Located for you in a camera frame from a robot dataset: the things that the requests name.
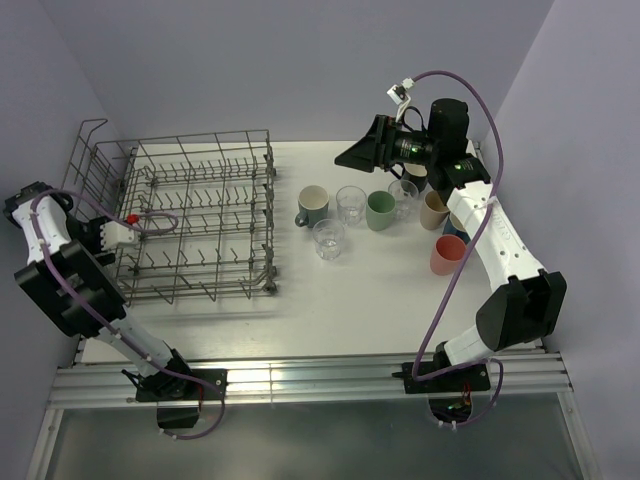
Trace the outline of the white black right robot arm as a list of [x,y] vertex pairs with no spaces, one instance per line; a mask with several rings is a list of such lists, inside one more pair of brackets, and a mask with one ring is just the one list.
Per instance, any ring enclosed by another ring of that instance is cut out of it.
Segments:
[[466,103],[438,99],[421,130],[378,115],[365,136],[335,159],[367,173],[397,164],[425,167],[428,184],[462,223],[484,265],[489,299],[473,327],[443,344],[444,358],[432,368],[435,383],[446,390],[466,379],[466,364],[550,335],[567,290],[563,275],[546,270],[507,218],[494,192],[496,178],[467,151],[468,125]]

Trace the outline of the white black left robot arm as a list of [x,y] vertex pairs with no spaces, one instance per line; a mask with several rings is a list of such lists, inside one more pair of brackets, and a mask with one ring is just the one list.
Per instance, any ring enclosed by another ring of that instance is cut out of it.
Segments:
[[137,216],[121,220],[90,197],[41,181],[7,198],[3,213],[28,245],[27,264],[14,278],[60,331],[126,357],[137,369],[126,377],[153,401],[182,400],[196,391],[187,362],[134,319],[107,270],[116,248],[150,236]]

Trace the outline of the clear glass mug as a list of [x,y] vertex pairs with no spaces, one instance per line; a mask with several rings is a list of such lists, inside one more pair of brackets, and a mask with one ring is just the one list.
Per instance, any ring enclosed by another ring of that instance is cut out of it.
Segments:
[[398,221],[407,220],[417,205],[417,186],[410,180],[399,179],[393,181],[387,191],[395,200],[394,218]]

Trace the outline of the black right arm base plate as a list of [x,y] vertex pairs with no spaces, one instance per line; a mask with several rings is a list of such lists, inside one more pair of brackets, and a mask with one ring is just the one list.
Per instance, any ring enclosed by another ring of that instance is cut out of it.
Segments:
[[400,370],[391,376],[403,382],[404,391],[408,395],[462,393],[464,390],[485,392],[491,388],[490,376],[485,365],[474,365],[439,375],[435,378],[418,382],[411,375],[413,363],[401,364]]

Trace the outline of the clear glass tumbler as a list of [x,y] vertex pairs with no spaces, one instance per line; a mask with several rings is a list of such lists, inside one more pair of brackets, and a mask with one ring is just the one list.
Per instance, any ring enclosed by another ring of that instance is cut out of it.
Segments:
[[339,220],[324,219],[312,230],[315,251],[322,260],[335,260],[342,251],[345,229]]
[[365,192],[357,186],[342,187],[336,193],[337,214],[346,226],[360,223],[366,203]]

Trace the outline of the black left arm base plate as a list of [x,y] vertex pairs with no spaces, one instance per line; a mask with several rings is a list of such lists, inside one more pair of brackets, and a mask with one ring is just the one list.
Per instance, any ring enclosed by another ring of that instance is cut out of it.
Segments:
[[186,381],[163,373],[145,380],[127,373],[136,387],[137,403],[156,405],[156,423],[160,429],[182,433],[192,429],[200,420],[205,401],[224,403],[228,385],[226,369],[196,369],[187,372],[197,379]]

